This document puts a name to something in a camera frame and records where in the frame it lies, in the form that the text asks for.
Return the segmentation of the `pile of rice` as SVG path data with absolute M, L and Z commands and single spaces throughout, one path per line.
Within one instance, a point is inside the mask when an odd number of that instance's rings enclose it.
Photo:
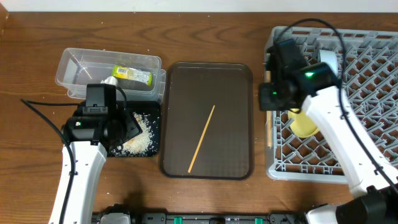
M 142 133 L 111 150 L 110 154 L 115 157 L 144 156 L 150 149 L 154 148 L 154 132 L 150 126 L 148 115 L 133 113 Z

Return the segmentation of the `wooden chopstick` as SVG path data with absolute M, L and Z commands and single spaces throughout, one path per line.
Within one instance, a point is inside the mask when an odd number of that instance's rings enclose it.
M 271 82 L 271 73 L 270 71 L 265 71 L 264 81 L 266 83 Z M 272 111 L 268 111 L 266 113 L 267 120 L 266 120 L 266 146 L 272 147 Z
M 213 107 L 212 107 L 212 109 L 211 109 L 211 111 L 210 111 L 210 113 L 209 113 L 208 119 L 207 119 L 207 121 L 206 121 L 206 123 L 205 123 L 205 126 L 204 126 L 204 128 L 203 128 L 203 131 L 202 131 L 202 133 L 201 133 L 201 136 L 200 136 L 199 142 L 198 142 L 198 144 L 197 144 L 197 147 L 196 147 L 196 149 L 195 149 L 194 155 L 193 155 L 193 157 L 192 157 L 192 159 L 191 159 L 190 165 L 189 165 L 188 170 L 187 170 L 187 172 L 188 172 L 189 174 L 191 173 L 192 168 L 193 168 L 193 165 L 194 165 L 194 163 L 195 163 L 195 161 L 196 161 L 198 152 L 199 152 L 199 150 L 200 150 L 201 144 L 202 144 L 203 139 L 204 139 L 204 137 L 205 137 L 205 134 L 206 134 L 206 131 L 207 131 L 207 129 L 208 129 L 209 123 L 210 123 L 210 121 L 211 121 L 211 118 L 212 118 L 212 116 L 213 116 L 214 110 L 215 110 L 215 105 L 213 105 Z

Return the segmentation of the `light blue bowl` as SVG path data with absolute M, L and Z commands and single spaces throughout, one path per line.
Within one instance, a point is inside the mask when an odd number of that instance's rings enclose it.
M 338 75 L 338 61 L 337 56 L 333 51 L 319 50 L 317 56 L 318 62 L 325 62 L 331 68 L 333 73 Z

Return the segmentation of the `yellow green snack wrapper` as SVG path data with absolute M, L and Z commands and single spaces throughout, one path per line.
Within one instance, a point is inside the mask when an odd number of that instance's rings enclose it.
M 141 82 L 147 86 L 152 85 L 153 74 L 151 72 L 115 65 L 113 67 L 112 76 L 114 78 Z

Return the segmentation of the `yellow plate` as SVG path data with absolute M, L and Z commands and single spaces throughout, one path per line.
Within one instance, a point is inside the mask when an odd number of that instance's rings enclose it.
M 298 109 L 292 109 L 288 112 L 288 118 L 293 120 L 290 129 L 298 138 L 308 138 L 319 132 L 317 126 L 303 111 L 298 113 Z

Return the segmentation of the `white tissue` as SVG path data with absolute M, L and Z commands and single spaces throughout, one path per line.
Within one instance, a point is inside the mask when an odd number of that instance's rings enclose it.
M 102 84 L 108 84 L 108 85 L 117 86 L 118 85 L 118 79 L 113 77 L 113 76 L 110 76 L 110 77 L 106 78 L 105 80 L 102 80 L 101 83 Z

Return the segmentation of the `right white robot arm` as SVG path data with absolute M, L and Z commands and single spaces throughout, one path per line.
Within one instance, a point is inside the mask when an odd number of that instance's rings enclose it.
M 322 133 L 336 156 L 353 200 L 322 205 L 305 214 L 307 223 L 397 223 L 397 169 L 381 154 L 355 115 L 336 69 L 309 65 L 292 40 L 267 49 L 271 80 L 259 87 L 260 109 L 296 109 Z

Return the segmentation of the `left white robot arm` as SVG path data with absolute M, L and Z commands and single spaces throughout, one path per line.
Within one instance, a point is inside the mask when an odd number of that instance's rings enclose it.
M 141 134 L 122 89 L 89 84 L 86 100 L 62 126 L 62 173 L 50 223 L 90 223 L 101 170 L 108 152 Z

